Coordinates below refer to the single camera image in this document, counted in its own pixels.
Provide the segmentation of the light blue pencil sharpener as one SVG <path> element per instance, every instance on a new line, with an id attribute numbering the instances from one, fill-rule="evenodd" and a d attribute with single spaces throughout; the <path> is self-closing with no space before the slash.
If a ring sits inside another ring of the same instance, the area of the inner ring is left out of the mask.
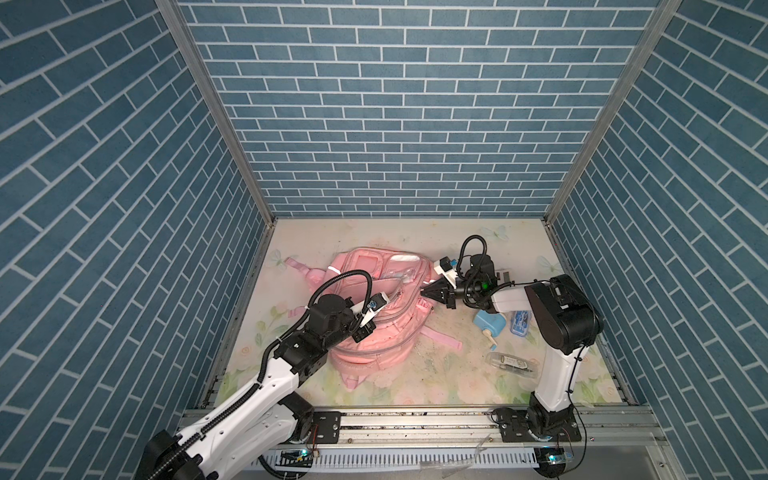
<path id="1" fill-rule="evenodd" d="M 483 336 L 490 341 L 490 350 L 495 351 L 498 347 L 496 339 L 506 326 L 505 316 L 500 313 L 478 311 L 473 319 L 473 324 L 478 327 Z"/>

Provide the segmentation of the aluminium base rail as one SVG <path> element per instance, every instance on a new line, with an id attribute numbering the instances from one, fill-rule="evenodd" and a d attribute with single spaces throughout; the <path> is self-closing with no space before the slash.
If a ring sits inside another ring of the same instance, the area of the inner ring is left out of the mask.
<path id="1" fill-rule="evenodd" d="M 194 410 L 176 434 L 212 410 Z M 576 407 L 578 417 L 549 440 L 528 431 L 518 406 L 344 408 L 332 427 L 337 441 L 284 442 L 247 466 L 276 476 L 468 468 L 531 469 L 546 478 L 577 474 L 611 451 L 637 450 L 659 479 L 679 479 L 682 467 L 654 415 L 641 406 Z"/>

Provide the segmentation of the pink student backpack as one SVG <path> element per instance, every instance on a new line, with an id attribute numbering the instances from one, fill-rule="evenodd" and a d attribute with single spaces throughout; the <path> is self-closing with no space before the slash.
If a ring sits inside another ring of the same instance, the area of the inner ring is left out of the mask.
<path id="1" fill-rule="evenodd" d="M 293 258 L 285 264 L 301 272 L 312 288 L 355 269 L 367 271 L 373 280 L 372 294 L 384 294 L 388 303 L 371 321 L 375 329 L 357 343 L 347 339 L 333 348 L 329 359 L 349 390 L 368 377 L 402 363 L 420 338 L 459 351 L 462 342 L 426 325 L 436 302 L 421 296 L 421 289 L 437 279 L 428 258 L 392 250 L 361 247 L 338 254 L 325 269 L 311 268 Z"/>

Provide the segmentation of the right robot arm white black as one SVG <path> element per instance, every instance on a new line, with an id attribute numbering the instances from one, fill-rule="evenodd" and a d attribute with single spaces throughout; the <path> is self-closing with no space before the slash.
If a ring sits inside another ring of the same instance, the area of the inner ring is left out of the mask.
<path id="1" fill-rule="evenodd" d="M 438 279 L 421 295 L 449 309 L 459 303 L 487 314 L 532 313 L 547 344 L 543 369 L 531 394 L 526 423 L 531 436 L 549 440 L 578 417 L 573 387 L 589 348 L 603 331 L 603 322 L 586 294 L 567 274 L 546 280 L 504 280 L 477 234 L 462 243 L 459 257 L 433 264 Z"/>

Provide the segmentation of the blue geometry set case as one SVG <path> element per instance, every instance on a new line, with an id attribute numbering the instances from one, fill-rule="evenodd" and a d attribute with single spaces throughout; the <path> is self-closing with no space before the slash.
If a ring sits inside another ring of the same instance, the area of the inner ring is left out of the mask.
<path id="1" fill-rule="evenodd" d="M 530 323 L 532 321 L 533 315 L 531 311 L 519 310 L 512 312 L 510 317 L 511 333 L 519 337 L 526 337 L 529 331 Z"/>

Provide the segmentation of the pink white calculator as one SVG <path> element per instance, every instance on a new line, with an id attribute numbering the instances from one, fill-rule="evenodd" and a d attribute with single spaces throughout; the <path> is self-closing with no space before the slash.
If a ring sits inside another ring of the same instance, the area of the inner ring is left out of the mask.
<path id="1" fill-rule="evenodd" d="M 512 281 L 511 273 L 507 270 L 499 270 L 496 272 L 496 278 L 499 284 L 508 283 Z"/>

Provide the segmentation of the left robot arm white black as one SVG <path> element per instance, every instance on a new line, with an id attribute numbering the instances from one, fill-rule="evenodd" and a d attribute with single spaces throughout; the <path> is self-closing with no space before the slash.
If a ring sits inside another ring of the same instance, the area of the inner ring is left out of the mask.
<path id="1" fill-rule="evenodd" d="M 387 304 L 372 276 L 341 273 L 310 297 L 300 319 L 264 350 L 258 374 L 224 403 L 176 434 L 162 430 L 147 443 L 138 479 L 232 479 L 284 442 L 310 431 L 313 406 L 299 387 L 339 343 L 369 336 Z"/>

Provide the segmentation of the clear plastic pencil case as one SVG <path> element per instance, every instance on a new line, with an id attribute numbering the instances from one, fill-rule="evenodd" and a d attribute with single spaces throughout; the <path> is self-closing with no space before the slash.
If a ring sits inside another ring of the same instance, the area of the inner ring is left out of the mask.
<path id="1" fill-rule="evenodd" d="M 510 354 L 491 351 L 486 355 L 485 361 L 494 368 L 522 377 L 535 378 L 538 374 L 535 362 Z"/>

